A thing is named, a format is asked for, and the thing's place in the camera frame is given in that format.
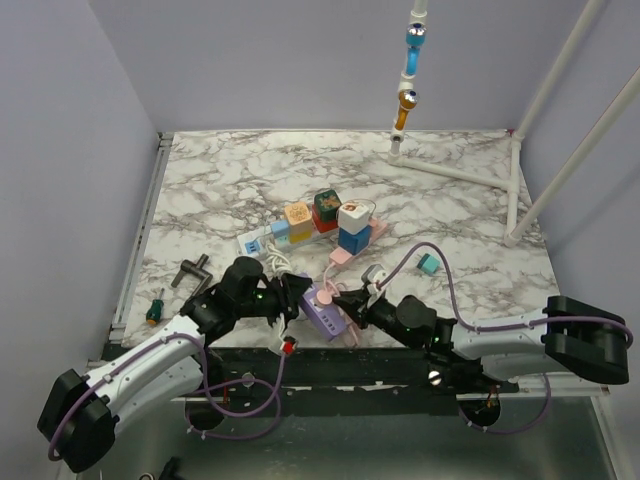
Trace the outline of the pink round plug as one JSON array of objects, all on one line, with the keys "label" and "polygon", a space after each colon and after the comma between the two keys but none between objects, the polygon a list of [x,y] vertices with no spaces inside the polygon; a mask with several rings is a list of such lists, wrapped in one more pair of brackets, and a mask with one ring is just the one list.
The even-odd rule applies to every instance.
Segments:
[{"label": "pink round plug", "polygon": [[327,290],[319,290],[316,294],[316,300],[319,304],[327,306],[333,302],[333,296]]}]

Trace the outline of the purple USB power strip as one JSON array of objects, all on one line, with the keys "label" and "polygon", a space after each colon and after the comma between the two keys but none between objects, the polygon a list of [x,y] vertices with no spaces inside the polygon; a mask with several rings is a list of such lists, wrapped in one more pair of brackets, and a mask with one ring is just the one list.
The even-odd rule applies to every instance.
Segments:
[{"label": "purple USB power strip", "polygon": [[331,303],[324,306],[317,302],[316,294],[319,290],[324,289],[316,282],[313,282],[309,290],[301,298],[299,306],[323,338],[331,342],[343,334],[348,326],[335,304]]}]

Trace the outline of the pink power strip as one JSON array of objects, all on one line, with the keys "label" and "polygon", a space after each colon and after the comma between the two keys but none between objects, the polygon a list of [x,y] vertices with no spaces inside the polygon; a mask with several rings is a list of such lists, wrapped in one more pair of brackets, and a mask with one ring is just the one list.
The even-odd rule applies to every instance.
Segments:
[{"label": "pink power strip", "polygon": [[345,266],[375,243],[387,230],[388,224],[371,218],[369,224],[356,234],[338,229],[338,247],[329,255],[329,261],[338,267]]}]

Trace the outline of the yellow cube socket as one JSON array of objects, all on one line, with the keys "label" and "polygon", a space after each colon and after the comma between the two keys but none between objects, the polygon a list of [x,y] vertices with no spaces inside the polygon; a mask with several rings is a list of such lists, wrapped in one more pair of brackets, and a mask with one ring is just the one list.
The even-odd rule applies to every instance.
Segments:
[{"label": "yellow cube socket", "polygon": [[291,244],[298,244],[300,242],[304,242],[309,240],[312,237],[313,230],[305,230],[300,232],[294,232],[289,235],[289,242]]}]

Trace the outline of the white power strip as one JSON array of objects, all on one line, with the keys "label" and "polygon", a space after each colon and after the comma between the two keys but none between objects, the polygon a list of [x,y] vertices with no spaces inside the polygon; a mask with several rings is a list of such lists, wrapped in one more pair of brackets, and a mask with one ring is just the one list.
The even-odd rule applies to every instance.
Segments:
[{"label": "white power strip", "polygon": [[264,259],[267,257],[267,246],[269,244],[273,244],[276,249],[282,252],[289,252],[296,248],[300,248],[302,246],[311,244],[313,242],[320,241],[321,239],[334,237],[338,233],[338,229],[327,232],[324,234],[320,234],[312,225],[312,237],[309,240],[304,242],[300,242],[298,244],[283,245],[281,247],[277,247],[273,242],[273,237],[271,234],[270,225],[260,226],[254,230],[242,233],[237,236],[236,245],[237,245],[237,253],[240,256],[250,256],[256,259]]}]

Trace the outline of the light blue plug adapter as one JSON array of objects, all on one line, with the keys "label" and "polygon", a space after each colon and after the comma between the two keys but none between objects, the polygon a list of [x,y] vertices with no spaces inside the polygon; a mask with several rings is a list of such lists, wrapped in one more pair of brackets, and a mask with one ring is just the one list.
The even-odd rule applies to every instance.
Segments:
[{"label": "light blue plug adapter", "polygon": [[290,225],[287,220],[281,219],[270,225],[273,242],[277,247],[290,243]]}]

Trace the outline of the beige cube socket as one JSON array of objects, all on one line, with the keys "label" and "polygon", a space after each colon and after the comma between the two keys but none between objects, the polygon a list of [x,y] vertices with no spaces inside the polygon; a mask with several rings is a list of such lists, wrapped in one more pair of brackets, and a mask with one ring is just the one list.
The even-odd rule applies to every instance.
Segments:
[{"label": "beige cube socket", "polygon": [[303,201],[286,205],[284,218],[289,224],[291,235],[299,235],[312,230],[312,214],[308,205]]}]

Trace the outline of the teal plug adapter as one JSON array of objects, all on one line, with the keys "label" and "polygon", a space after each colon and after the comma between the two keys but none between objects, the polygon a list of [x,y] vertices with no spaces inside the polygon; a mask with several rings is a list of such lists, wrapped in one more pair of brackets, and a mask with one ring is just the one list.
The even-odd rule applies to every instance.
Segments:
[{"label": "teal plug adapter", "polygon": [[418,260],[416,267],[429,276],[435,275],[440,269],[441,262],[431,254],[424,254]]}]

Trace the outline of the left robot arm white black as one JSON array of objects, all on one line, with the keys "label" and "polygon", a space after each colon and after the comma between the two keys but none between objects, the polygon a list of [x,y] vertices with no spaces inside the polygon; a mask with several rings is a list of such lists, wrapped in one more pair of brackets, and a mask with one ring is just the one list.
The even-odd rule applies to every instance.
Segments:
[{"label": "left robot arm white black", "polygon": [[214,393],[222,372],[207,361],[207,347],[241,319],[286,326],[311,284],[288,272],[269,278],[258,260],[240,256],[146,341],[88,373],[60,374],[37,422],[49,459],[83,472],[106,455],[136,414],[193,391]]}]

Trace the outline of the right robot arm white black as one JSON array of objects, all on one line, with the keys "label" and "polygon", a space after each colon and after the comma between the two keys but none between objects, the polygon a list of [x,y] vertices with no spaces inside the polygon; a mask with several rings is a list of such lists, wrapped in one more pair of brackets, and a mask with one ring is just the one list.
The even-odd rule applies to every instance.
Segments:
[{"label": "right robot arm white black", "polygon": [[394,305],[362,288],[334,302],[359,328],[373,325],[422,351],[439,388],[480,392],[514,377],[556,372],[604,385],[629,380],[632,339],[624,319],[570,297],[551,296],[541,309],[478,325],[441,317],[413,295]]}]

